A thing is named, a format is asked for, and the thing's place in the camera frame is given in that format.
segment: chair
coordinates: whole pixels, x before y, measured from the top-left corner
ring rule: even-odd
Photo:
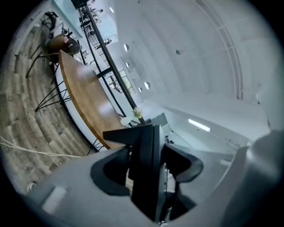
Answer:
[[[69,39],[69,42],[71,43],[70,47],[67,47],[65,50],[63,50],[64,52],[66,52],[67,54],[69,54],[70,56],[73,56],[77,53],[80,52],[80,45],[76,42],[76,40],[68,37]],[[37,47],[37,49],[35,50],[35,52],[32,54],[31,58],[33,57],[33,55],[37,52],[37,50],[39,48],[41,48],[41,52],[37,55],[37,57],[35,58],[35,60],[32,62],[32,65],[31,67],[29,68],[28,72],[27,72],[27,75],[26,75],[26,78],[28,77],[30,71],[32,70],[32,67],[33,65],[35,64],[36,60],[38,58],[47,58],[50,62],[54,63],[56,65],[56,70],[54,71],[53,73],[53,77],[52,77],[52,81],[51,81],[51,84],[53,84],[53,81],[54,81],[54,78],[55,78],[55,75],[56,75],[56,71],[58,69],[58,66],[59,66],[59,59],[58,59],[58,53],[50,53],[51,50],[49,48],[49,42],[50,42],[50,39],[44,39],[41,44]]]

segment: black railing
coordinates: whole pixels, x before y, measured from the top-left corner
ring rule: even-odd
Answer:
[[[95,61],[95,63],[96,63],[96,66],[97,66],[97,68],[98,68],[98,71],[99,71],[98,77],[102,77],[102,78],[103,78],[103,81],[104,81],[104,83],[106,84],[106,86],[107,86],[107,88],[108,88],[108,90],[109,90],[109,92],[110,92],[112,98],[114,99],[115,103],[116,103],[117,106],[119,107],[119,109],[120,109],[120,111],[122,112],[123,116],[126,117],[124,111],[122,110],[122,108],[121,108],[120,105],[118,104],[118,102],[117,102],[115,96],[113,95],[113,93],[112,93],[110,87],[108,86],[108,84],[107,84],[107,82],[106,82],[106,79],[105,79],[105,77],[104,77],[104,76],[107,74],[107,73],[105,73],[106,71],[108,71],[108,72],[112,71],[112,72],[113,72],[113,74],[114,74],[114,76],[115,76],[115,78],[116,78],[118,84],[120,85],[120,87],[121,87],[121,89],[122,89],[122,91],[123,91],[123,93],[124,93],[126,99],[127,99],[128,102],[129,102],[131,108],[134,109],[134,108],[136,108],[137,106],[136,106],[136,104],[135,104],[133,98],[131,97],[131,95],[130,95],[128,89],[126,88],[126,85],[124,84],[124,82],[123,82],[123,80],[122,80],[122,78],[121,78],[121,76],[120,76],[120,74],[119,74],[119,71],[118,71],[118,69],[117,69],[117,67],[116,67],[116,65],[115,65],[115,63],[114,63],[114,61],[113,61],[113,59],[112,59],[112,57],[111,57],[111,55],[110,55],[110,53],[109,53],[109,51],[108,51],[106,45],[105,45],[105,43],[104,43],[104,40],[103,40],[103,38],[102,38],[102,36],[101,36],[99,30],[98,30],[98,27],[97,27],[97,25],[96,25],[96,23],[95,23],[95,21],[94,21],[94,18],[93,18],[92,15],[91,15],[91,11],[90,11],[88,5],[85,4],[85,7],[83,7],[83,8],[84,8],[84,12],[85,12],[84,17],[83,17],[83,15],[82,15],[82,8],[79,9],[80,16],[81,16],[80,21],[81,21],[81,23],[82,23],[82,27],[83,27],[83,30],[84,30],[84,33],[85,33],[85,37],[86,37],[86,39],[87,39],[87,42],[88,42],[88,45],[89,45],[91,54],[92,54],[92,56],[93,56],[93,58],[94,58],[94,61]],[[100,45],[100,48],[99,48],[99,49],[100,49],[100,51],[102,51],[101,56],[104,55],[104,57],[106,58],[106,61],[108,62],[108,65],[110,66],[110,67],[109,67],[109,70],[107,69],[107,70],[104,70],[104,71],[102,72],[101,69],[100,69],[100,67],[99,67],[99,65],[98,65],[98,63],[97,63],[97,60],[96,60],[95,55],[94,55],[93,50],[92,50],[93,48],[92,48],[91,43],[90,43],[90,41],[89,41],[89,39],[88,39],[89,37],[88,37],[87,31],[86,31],[86,26],[90,26],[90,25],[91,25],[91,30],[93,31],[93,34],[94,34],[93,37],[96,37],[95,40],[96,40],[97,43],[99,43],[99,45]],[[140,121],[140,124],[141,124],[141,125],[145,125],[145,124],[146,124],[143,118],[140,118],[139,121]]]

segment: ceiling light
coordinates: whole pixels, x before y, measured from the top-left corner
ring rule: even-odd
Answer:
[[[144,82],[144,84],[145,84],[146,89],[149,90],[150,84],[148,82]]]
[[[124,46],[125,51],[127,52],[129,50],[129,46],[127,44],[124,44],[123,46]]]
[[[200,123],[198,123],[198,122],[196,122],[196,121],[193,121],[193,120],[188,119],[188,122],[191,123],[191,124],[193,124],[193,125],[195,125],[195,126],[197,126],[198,128],[201,128],[201,129],[203,129],[203,130],[209,132],[209,133],[210,133],[210,131],[211,131],[210,128],[208,128],[208,127],[206,127],[205,125],[202,125],[202,124],[200,124]]]

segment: curved wooden countertop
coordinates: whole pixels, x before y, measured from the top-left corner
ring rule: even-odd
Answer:
[[[59,63],[65,86],[79,115],[107,149],[122,145],[103,140],[103,132],[123,129],[120,116],[107,98],[96,73],[63,51]]]

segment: round ceiling light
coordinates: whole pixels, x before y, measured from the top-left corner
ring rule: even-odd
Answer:
[[[124,44],[123,46],[124,46],[125,51],[128,52],[129,46],[127,44]]]
[[[150,84],[148,82],[144,82],[144,84],[145,84],[146,89],[149,90]]]

